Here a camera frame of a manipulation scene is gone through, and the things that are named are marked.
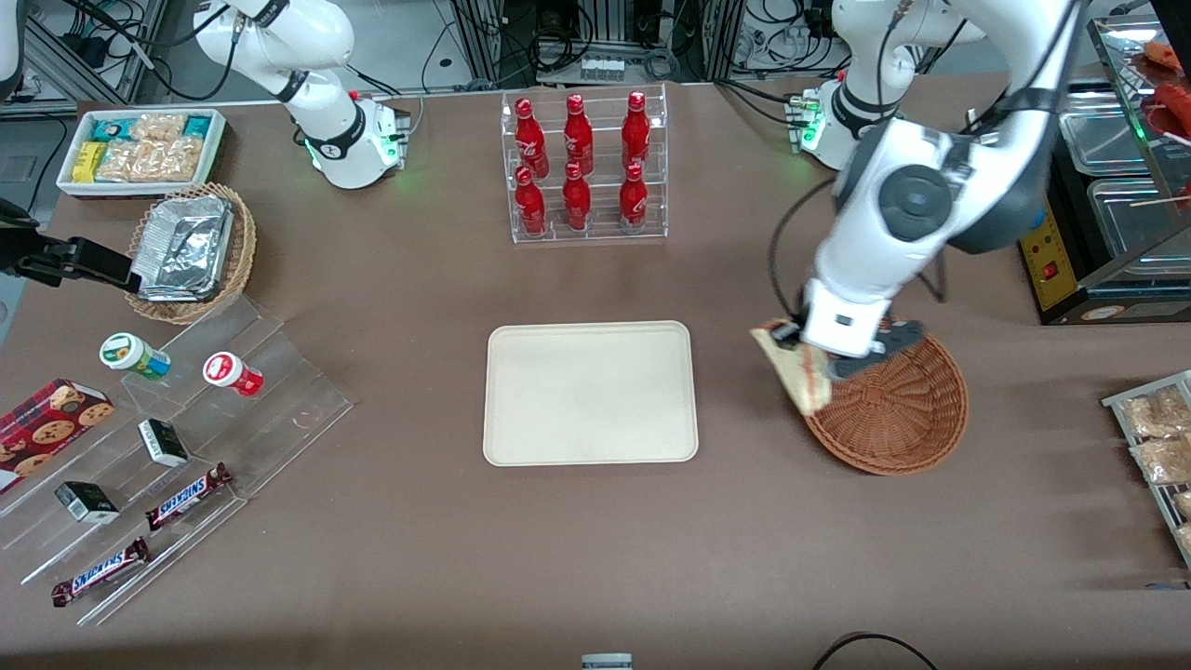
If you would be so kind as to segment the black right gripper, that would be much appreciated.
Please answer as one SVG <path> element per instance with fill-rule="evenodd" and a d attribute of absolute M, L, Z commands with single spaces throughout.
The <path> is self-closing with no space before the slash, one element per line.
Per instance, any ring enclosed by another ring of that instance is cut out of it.
<path fill-rule="evenodd" d="M 26 256 L 37 255 L 37 273 L 44 283 L 60 286 L 62 278 L 86 278 L 116 288 L 141 288 L 141 275 L 133 273 L 127 255 L 111 248 L 71 237 L 67 242 L 44 242 L 38 221 L 18 205 L 1 199 L 1 273 L 17 275 L 17 267 Z"/>

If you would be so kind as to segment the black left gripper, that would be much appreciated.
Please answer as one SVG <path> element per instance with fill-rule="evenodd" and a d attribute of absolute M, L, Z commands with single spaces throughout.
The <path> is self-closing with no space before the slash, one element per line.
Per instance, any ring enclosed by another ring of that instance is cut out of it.
<path fill-rule="evenodd" d="M 796 349 L 802 344 L 803 323 L 773 321 L 769 324 L 771 343 L 777 347 Z M 828 356 L 828 377 L 833 382 L 852 378 L 865 369 L 880 362 L 890 361 L 909 347 L 916 346 L 925 336 L 923 323 L 919 321 L 884 321 L 877 327 L 877 336 L 869 343 L 869 355 L 849 357 L 843 355 Z"/>

